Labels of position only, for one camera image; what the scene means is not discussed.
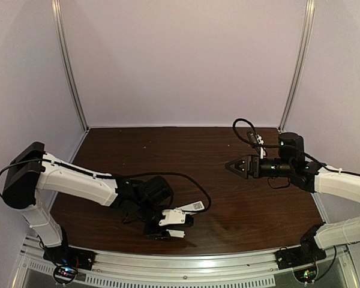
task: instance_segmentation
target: qr code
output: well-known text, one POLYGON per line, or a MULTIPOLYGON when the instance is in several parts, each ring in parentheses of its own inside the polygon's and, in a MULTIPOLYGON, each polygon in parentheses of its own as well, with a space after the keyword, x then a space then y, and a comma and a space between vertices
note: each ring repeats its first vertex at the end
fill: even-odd
POLYGON ((200 202, 197 202, 197 203, 193 204, 193 209, 195 209, 195 210, 203 209, 203 206, 200 202))

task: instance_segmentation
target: aluminum frame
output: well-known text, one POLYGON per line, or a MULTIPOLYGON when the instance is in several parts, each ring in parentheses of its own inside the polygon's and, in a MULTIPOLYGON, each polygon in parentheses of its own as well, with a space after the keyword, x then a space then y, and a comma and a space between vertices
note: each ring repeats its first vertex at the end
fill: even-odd
POLYGON ((77 86, 73 77, 73 70, 71 65, 71 60, 68 52, 67 41, 65 39, 64 25, 62 21, 61 6, 60 0, 52 0, 53 16, 55 19, 56 32, 58 36, 58 42, 61 52, 61 58, 64 65, 65 75, 67 77, 68 87, 71 92, 74 108, 79 118, 80 125, 82 130, 86 132, 88 130, 88 124, 85 119, 84 111, 82 104, 80 102, 79 93, 77 91, 77 86))
POLYGON ((297 88, 300 82, 302 75, 302 70, 304 66, 305 57, 308 51, 308 45, 311 39, 313 20, 314 20, 314 11, 315 11, 315 0, 307 0, 307 6, 305 8, 304 23, 302 27, 302 34, 300 40, 300 47, 298 52, 298 57, 296 60, 295 72, 292 77, 292 82, 289 88, 288 98, 286 106, 284 108, 283 115, 281 117, 280 125, 278 127, 279 131, 284 131, 287 120, 292 109, 293 101, 295 100, 297 88))
MULTIPOLYGON (((97 255, 92 271, 79 270, 83 274, 75 281, 91 285, 96 284, 91 282, 96 280, 99 281, 97 287, 108 287, 105 285, 106 281, 129 283, 130 287, 137 287, 137 283, 145 283, 147 286, 150 284, 151 287, 157 285, 193 287, 213 284, 215 286, 228 284, 226 287, 231 287, 231 285, 234 287, 237 283, 267 281, 266 279, 272 279, 279 273, 292 271, 292 268, 278 270, 274 256, 277 250, 216 256, 157 256, 93 250, 97 255)), ((27 236, 20 253, 19 267, 13 277, 12 288, 22 287, 27 269, 50 274, 53 265, 43 260, 43 253, 38 238, 27 236)), ((334 249, 327 249, 326 253, 328 258, 318 263, 330 261, 334 256, 334 249)), ((359 288, 357 274, 347 246, 337 247, 337 255, 348 288, 359 288)))

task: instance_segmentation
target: white robotic arm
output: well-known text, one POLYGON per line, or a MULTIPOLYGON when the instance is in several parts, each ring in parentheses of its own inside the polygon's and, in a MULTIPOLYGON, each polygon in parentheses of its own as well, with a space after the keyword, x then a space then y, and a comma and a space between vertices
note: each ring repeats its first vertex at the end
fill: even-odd
MULTIPOLYGON (((263 145, 254 140, 248 141, 234 132, 243 142, 258 148, 278 148, 279 158, 263 158, 259 155, 246 155, 226 164, 226 169, 247 179, 262 177, 284 177, 289 183, 311 193, 330 194, 360 203, 360 175, 342 172, 318 162, 304 152, 304 140, 296 133, 281 133, 278 145, 263 145), (313 161, 306 161, 309 156, 313 161)), ((323 249, 341 244, 360 242, 360 217, 334 224, 313 226, 302 238, 301 246, 280 250, 275 256, 280 269, 311 263, 313 259, 326 257, 323 249)))
MULTIPOLYGON (((360 177, 341 172, 327 166, 319 170, 314 178, 314 190, 320 194, 330 194, 360 203, 360 177)), ((334 245, 360 242, 360 217, 348 219, 339 223, 325 224, 314 236, 319 248, 324 249, 334 245)))
POLYGON ((44 152, 40 142, 25 149, 6 168, 4 202, 24 216, 40 237, 46 259, 58 264, 73 266, 78 261, 80 268, 90 269, 94 253, 69 247, 66 232, 43 205, 39 190, 70 194, 134 214, 145 223, 144 234, 155 239, 184 237, 184 231, 171 227, 192 226, 191 214, 204 210, 201 201, 174 209, 162 205, 173 197, 173 191, 160 176, 143 182, 91 171, 44 152))

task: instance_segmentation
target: wire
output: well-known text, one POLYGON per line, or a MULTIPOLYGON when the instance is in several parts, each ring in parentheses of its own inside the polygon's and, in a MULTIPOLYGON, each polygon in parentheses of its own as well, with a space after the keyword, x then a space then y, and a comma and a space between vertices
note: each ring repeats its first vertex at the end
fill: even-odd
POLYGON ((17 162, 17 163, 14 163, 14 164, 10 164, 8 165, 7 167, 1 169, 0 171, 0 177, 1 175, 7 171, 9 168, 12 168, 12 167, 15 167, 15 166, 18 166, 18 165, 22 165, 22 164, 25 164, 25 163, 29 163, 29 162, 39 162, 39 161, 45 161, 45 162, 51 162, 49 159, 30 159, 30 160, 25 160, 25 161, 21 161, 21 162, 17 162))
POLYGON ((208 194, 208 192, 196 180, 194 180, 192 177, 188 176, 187 174, 178 173, 178 172, 161 172, 160 171, 160 172, 146 172, 146 173, 140 173, 140 174, 127 175, 125 177, 126 178, 138 178, 138 177, 143 177, 143 176, 155 176, 155 175, 183 177, 183 178, 189 180, 190 182, 192 182, 204 194, 204 196, 206 197, 206 199, 208 201, 208 204, 203 210, 200 210, 200 211, 185 211, 185 210, 183 210, 184 212, 204 213, 211 208, 212 199, 211 199, 210 195, 208 194))
POLYGON ((328 269, 327 269, 320 277, 317 277, 317 278, 315 279, 315 282, 316 282, 316 281, 319 281, 321 278, 323 278, 323 277, 329 272, 329 270, 331 270, 332 266, 334 265, 335 260, 336 260, 336 256, 337 256, 336 246, 334 246, 334 250, 335 250, 335 255, 334 255, 334 258, 333 258, 330 266, 328 267, 328 269))
POLYGON ((45 246, 43 240, 41 240, 41 237, 39 235, 37 235, 37 237, 39 238, 40 242, 38 243, 38 245, 40 246, 41 249, 44 250, 46 256, 48 257, 48 259, 57 267, 59 266, 55 261, 52 260, 52 257, 49 255, 47 247, 45 246))
POLYGON ((276 179, 276 178, 275 178, 275 177, 268 177, 267 180, 266 180, 267 183, 268 183, 268 186, 270 186, 272 189, 277 190, 277 189, 284 189, 284 188, 290 187, 290 178, 288 178, 288 184, 287 184, 287 185, 278 186, 278 187, 272 186, 271 183, 270 183, 270 181, 269 181, 270 179, 276 179))
POLYGON ((313 156, 311 156, 310 154, 304 152, 304 151, 301 151, 300 149, 292 146, 292 145, 264 145, 264 144, 258 144, 258 143, 255 143, 255 142, 251 142, 245 138, 243 138, 239 132, 237 131, 237 128, 236 128, 236 125, 238 122, 245 122, 247 123, 252 129, 254 128, 253 127, 253 124, 244 119, 244 118, 238 118, 236 119, 234 122, 233 122, 233 125, 232 125, 232 129, 233 129, 233 132, 234 134, 237 136, 238 139, 240 139, 241 141, 243 141, 244 143, 246 144, 249 144, 251 146, 254 146, 254 147, 263 147, 263 148, 269 148, 269 149, 275 149, 275 148, 290 148, 290 149, 294 149, 296 151, 298 151, 300 154, 306 156, 308 159, 312 160, 313 162, 317 163, 318 165, 320 165, 321 167, 323 167, 325 170, 329 171, 329 172, 335 172, 335 173, 343 173, 343 174, 348 174, 348 175, 353 175, 353 176, 358 176, 360 177, 360 173, 355 173, 355 172, 350 172, 350 171, 340 171, 340 170, 335 170, 335 169, 330 169, 326 166, 326 164, 320 162, 318 159, 314 158, 313 156))

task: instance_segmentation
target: lavender wall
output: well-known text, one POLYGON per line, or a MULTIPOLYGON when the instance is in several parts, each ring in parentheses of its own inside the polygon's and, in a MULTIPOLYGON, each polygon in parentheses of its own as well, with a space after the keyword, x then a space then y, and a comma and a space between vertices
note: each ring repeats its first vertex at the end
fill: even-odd
MULTIPOLYGON (((36 140, 67 160, 81 136, 50 1, 0 1, 0 169, 36 140)), ((27 231, 0 199, 0 287, 9 285, 27 231)))
POLYGON ((89 125, 276 127, 304 12, 293 0, 62 0, 89 125))
MULTIPOLYGON (((316 1, 311 43, 287 131, 306 150, 344 170, 360 172, 360 0, 316 1)), ((320 197, 331 222, 360 215, 360 204, 320 197)), ((360 274, 360 244, 351 245, 360 274)))

